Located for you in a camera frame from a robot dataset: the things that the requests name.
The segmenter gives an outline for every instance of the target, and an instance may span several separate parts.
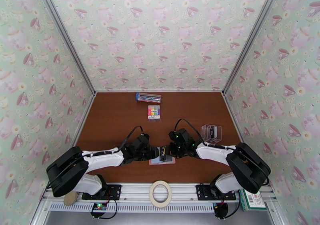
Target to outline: black cable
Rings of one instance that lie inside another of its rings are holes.
[[[118,148],[118,150],[115,151],[114,153],[118,153],[118,152],[124,147],[124,145],[127,143],[127,140],[130,138],[130,136],[133,134],[133,132],[134,132],[138,127],[140,127],[141,134],[144,134],[144,133],[143,133],[143,128],[142,128],[140,125],[134,127],[134,128],[131,130],[131,132],[128,134],[128,136],[123,140],[123,142],[122,142],[122,144],[120,145],[120,147]]]
[[[207,144],[204,143],[204,140],[203,140],[202,136],[200,135],[200,133],[197,131],[197,129],[196,129],[192,124],[190,124],[189,121],[186,120],[186,119],[179,119],[179,120],[177,121],[176,125],[174,126],[174,131],[176,131],[177,126],[178,126],[178,124],[179,124],[179,122],[180,122],[181,120],[184,120],[184,121],[197,133],[197,135],[199,136],[201,142],[202,142],[205,146],[207,146]]]
[[[109,220],[114,218],[117,215],[118,212],[118,204],[116,202],[116,200],[114,200],[114,202],[116,203],[116,211],[114,212],[114,214],[111,217],[99,217],[98,219],[103,219],[103,220]]]
[[[231,217],[232,215],[234,215],[234,214],[238,211],[238,209],[239,209],[239,207],[240,207],[240,203],[241,203],[241,198],[240,198],[240,192],[239,192],[239,191],[238,191],[238,194],[239,194],[239,203],[238,203],[238,206],[236,207],[236,209],[235,209],[232,213],[230,213],[228,216],[224,217],[223,219],[226,219],[226,218]]]
[[[266,185],[269,184],[269,178],[268,178],[267,174],[266,174],[266,173],[262,170],[262,168],[259,167],[259,165],[256,164],[251,158],[249,158],[248,156],[246,156],[245,154],[243,154],[242,152],[240,152],[240,151],[238,151],[238,150],[236,150],[236,149],[227,147],[227,150],[228,150],[228,149],[229,149],[229,150],[233,150],[234,152],[242,155],[244,158],[246,158],[248,161],[250,161],[254,166],[256,166],[256,167],[263,173],[263,175],[265,176],[265,178],[266,178],[266,180],[267,180],[267,182],[266,182],[265,184],[263,184],[263,186],[266,186]]]
[[[84,155],[84,156],[80,156],[78,157],[77,159],[75,159],[72,163],[70,163],[65,169],[63,169],[51,182],[48,182],[47,186],[46,186],[46,189],[50,189],[52,186],[52,183],[54,181],[57,180],[57,178],[59,178],[61,176],[61,174],[63,174],[68,168],[70,168],[70,166],[72,166],[74,163],[76,163],[78,160],[84,158],[84,157],[89,157],[90,154],[87,154],[87,155]]]

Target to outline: wooden table surface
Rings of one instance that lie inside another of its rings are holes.
[[[201,126],[222,126],[221,145],[237,145],[239,137],[220,93],[214,92],[162,92],[161,121],[147,120],[148,105],[138,102],[135,93],[98,93],[82,130],[77,145],[86,151],[107,150],[120,146],[136,125],[141,125],[150,135],[152,146],[163,146],[170,142],[168,133],[174,129],[178,119],[187,119],[201,133]],[[180,122],[195,139],[196,133]],[[133,133],[132,138],[140,134]],[[228,166],[210,161],[184,157],[170,165],[149,165],[149,161],[132,162],[121,167],[107,167],[92,171],[101,174],[107,182],[155,182],[209,183],[218,174],[228,173]]]

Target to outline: masking tape roll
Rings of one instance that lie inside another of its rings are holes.
[[[158,186],[165,187],[168,192],[168,197],[164,202],[157,202],[155,200],[155,198],[153,197],[153,191]],[[172,191],[171,191],[169,184],[167,182],[164,182],[163,180],[159,180],[159,181],[154,182],[150,187],[149,197],[150,197],[150,201],[151,201],[152,205],[154,205],[155,207],[158,207],[158,208],[166,207],[170,203],[171,198],[172,198]]]

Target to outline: transparent container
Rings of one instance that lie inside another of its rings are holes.
[[[221,130],[219,125],[204,125],[201,127],[201,137],[208,143],[216,144],[222,140]]]

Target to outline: wallpaper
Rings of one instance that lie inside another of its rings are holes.
[[[291,224],[320,224],[320,1],[277,0],[227,93]]]
[[[29,224],[90,99],[42,0],[0,0],[0,224]]]
[[[265,0],[53,0],[95,90],[222,90]]]

